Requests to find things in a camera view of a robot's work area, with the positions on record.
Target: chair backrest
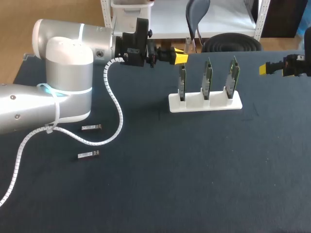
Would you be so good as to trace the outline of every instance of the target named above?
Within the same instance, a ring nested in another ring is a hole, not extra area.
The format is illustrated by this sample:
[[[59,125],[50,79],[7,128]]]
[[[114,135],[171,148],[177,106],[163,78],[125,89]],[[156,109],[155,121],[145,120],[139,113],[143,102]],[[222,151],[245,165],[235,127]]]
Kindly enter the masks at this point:
[[[189,0],[186,7],[186,19],[191,39],[195,38],[195,31],[199,22],[208,12],[210,0]]]
[[[311,27],[309,27],[305,32],[305,59],[307,65],[311,69]],[[307,73],[308,76],[311,76],[311,70]]]

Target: robot end effector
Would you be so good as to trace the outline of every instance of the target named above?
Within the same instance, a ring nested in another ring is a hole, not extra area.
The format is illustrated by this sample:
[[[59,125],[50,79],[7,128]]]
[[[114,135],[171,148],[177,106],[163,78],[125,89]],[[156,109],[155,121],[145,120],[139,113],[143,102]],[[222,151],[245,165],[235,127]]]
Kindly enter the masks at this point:
[[[311,27],[305,32],[305,55],[291,54],[277,63],[266,62],[260,66],[259,74],[274,74],[277,70],[282,70],[284,77],[303,73],[311,77]]]

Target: white cable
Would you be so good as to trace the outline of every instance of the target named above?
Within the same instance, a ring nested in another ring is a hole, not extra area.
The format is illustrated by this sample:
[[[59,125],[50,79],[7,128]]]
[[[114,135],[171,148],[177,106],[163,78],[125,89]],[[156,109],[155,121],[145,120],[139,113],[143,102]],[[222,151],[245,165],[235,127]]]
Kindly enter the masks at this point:
[[[45,86],[49,91],[50,93],[52,94],[53,98],[54,98],[54,104],[55,104],[55,120],[54,120],[54,123],[52,125],[52,128],[48,129],[47,130],[47,133],[52,133],[53,132],[53,129],[57,126],[58,122],[59,122],[59,117],[60,117],[60,109],[59,109],[59,101],[58,101],[58,98],[57,98],[57,94],[56,92],[54,91],[53,88],[51,88],[50,85],[48,85],[47,83],[40,83],[37,85],[38,87],[39,86]]]
[[[114,59],[111,59],[107,65],[105,66],[104,68],[104,83],[105,83],[105,87],[109,93],[109,95],[111,96],[113,102],[115,103],[116,107],[117,107],[117,110],[118,110],[118,113],[119,113],[119,118],[120,118],[120,122],[119,122],[119,126],[118,126],[118,129],[117,131],[107,140],[105,141],[102,141],[102,142],[89,142],[89,141],[86,141],[82,138],[80,138],[79,136],[73,134],[72,132],[68,131],[68,130],[65,130],[63,128],[60,128],[60,127],[55,127],[54,130],[56,131],[60,131],[60,132],[63,132],[67,135],[69,135],[70,137],[73,137],[74,139],[78,140],[79,142],[82,142],[86,145],[89,145],[89,146],[101,146],[101,145],[105,145],[109,142],[111,142],[112,140],[114,140],[118,134],[120,133],[121,129],[122,129],[122,126],[123,126],[123,114],[122,114],[122,110],[121,110],[121,107],[116,99],[116,97],[114,96],[114,94],[112,93],[111,89],[110,89],[110,86],[109,86],[109,83],[108,83],[108,69],[109,67],[111,66],[111,64],[115,63],[115,62],[124,62],[124,60],[122,58],[114,58]],[[21,155],[23,153],[23,150],[24,150],[24,147],[26,145],[26,143],[29,141],[29,139],[34,136],[35,134],[39,133],[39,132],[42,132],[42,131],[47,131],[47,130],[50,130],[52,128],[52,126],[45,126],[45,127],[41,127],[41,128],[38,128],[36,130],[33,130],[31,131],[25,138],[24,140],[21,142],[19,148],[18,148],[18,152],[17,152],[17,157],[16,157],[16,162],[15,162],[15,168],[14,168],[14,173],[13,173],[13,177],[12,177],[12,180],[11,180],[11,183],[10,183],[10,186],[8,188],[8,190],[6,191],[6,194],[4,195],[4,197],[0,200],[0,207],[5,203],[5,201],[9,198],[10,194],[12,193],[13,191],[13,188],[14,188],[14,185],[15,185],[15,182],[16,182],[16,179],[17,179],[17,174],[18,174],[18,170],[19,170],[19,165],[20,165],[20,160],[21,160]]]

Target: dark blue tablecloth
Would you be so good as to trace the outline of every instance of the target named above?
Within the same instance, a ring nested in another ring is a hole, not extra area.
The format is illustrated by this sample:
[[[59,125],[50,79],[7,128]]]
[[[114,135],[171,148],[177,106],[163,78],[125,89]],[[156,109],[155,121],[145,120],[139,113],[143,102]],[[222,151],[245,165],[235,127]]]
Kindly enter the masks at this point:
[[[109,82],[124,113],[121,134],[98,148],[60,132],[36,134],[0,208],[0,232],[311,231],[311,79],[282,78],[280,72],[259,76],[260,65],[290,53],[191,55],[188,92],[199,91],[208,57],[212,91],[222,90],[233,55],[240,64],[243,108],[219,112],[169,112],[177,66],[113,65]],[[29,57],[15,83],[44,81],[44,62]],[[104,87],[103,67],[94,68],[93,86],[90,117],[62,127],[99,141],[114,133],[119,118]],[[102,124],[103,130],[79,132],[88,124]],[[0,135],[0,197],[29,131]],[[76,159],[93,150],[100,157]]]

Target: metal shelf frame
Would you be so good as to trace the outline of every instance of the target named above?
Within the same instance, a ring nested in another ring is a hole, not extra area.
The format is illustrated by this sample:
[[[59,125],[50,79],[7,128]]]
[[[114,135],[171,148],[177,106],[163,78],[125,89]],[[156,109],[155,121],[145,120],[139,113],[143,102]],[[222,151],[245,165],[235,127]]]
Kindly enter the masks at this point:
[[[105,27],[115,28],[117,22],[116,22],[115,18],[113,20],[111,20],[110,1],[111,0],[101,0],[102,10],[103,10],[103,17],[104,17],[104,23],[105,23]],[[157,4],[157,1],[162,1],[161,2],[161,4],[162,4],[161,7],[164,6],[164,4],[165,4],[164,2],[167,2],[168,5],[170,4],[170,1],[168,1],[168,0],[155,0],[155,5]],[[255,25],[253,17],[252,17],[252,15],[250,13],[249,6],[248,6],[249,5],[248,3],[250,1],[252,1],[252,0],[244,0],[244,4],[245,4],[246,10],[247,10],[248,15],[249,15],[248,25],[250,25],[251,23],[253,25]],[[267,12],[268,12],[268,9],[269,9],[269,5],[270,5],[270,0],[259,0],[259,7],[258,7],[259,12],[258,12],[258,19],[257,19],[256,26],[254,26],[254,28],[247,29],[245,31],[242,30],[241,32],[240,31],[237,31],[237,32],[240,32],[240,33],[243,33],[243,34],[247,34],[249,36],[253,36],[256,40],[259,41],[260,37],[261,37],[261,34],[262,34],[263,26],[264,26],[264,23],[265,23],[265,20],[266,20],[266,17],[267,17]],[[154,12],[156,14],[156,10],[152,11],[152,13],[151,13],[152,29],[154,27],[157,28],[157,25],[155,25],[155,24],[153,25],[153,21],[157,21],[157,19],[155,20],[155,16],[153,15]],[[171,35],[170,35],[168,32],[157,33],[157,30],[159,30],[159,29],[155,30],[154,36],[153,36],[154,39],[186,38],[188,36],[188,35],[185,35],[184,32],[177,33],[177,32],[172,31]],[[230,32],[230,31],[229,30],[227,31],[226,28],[224,28],[220,33],[225,33],[225,32]],[[115,35],[121,35],[121,33],[122,32],[118,32],[117,26],[116,26]],[[207,38],[207,37],[211,37],[213,35],[216,35],[218,33],[214,33],[214,32],[206,32],[206,33],[204,33],[204,32],[201,32],[201,34],[202,34],[202,37]]]

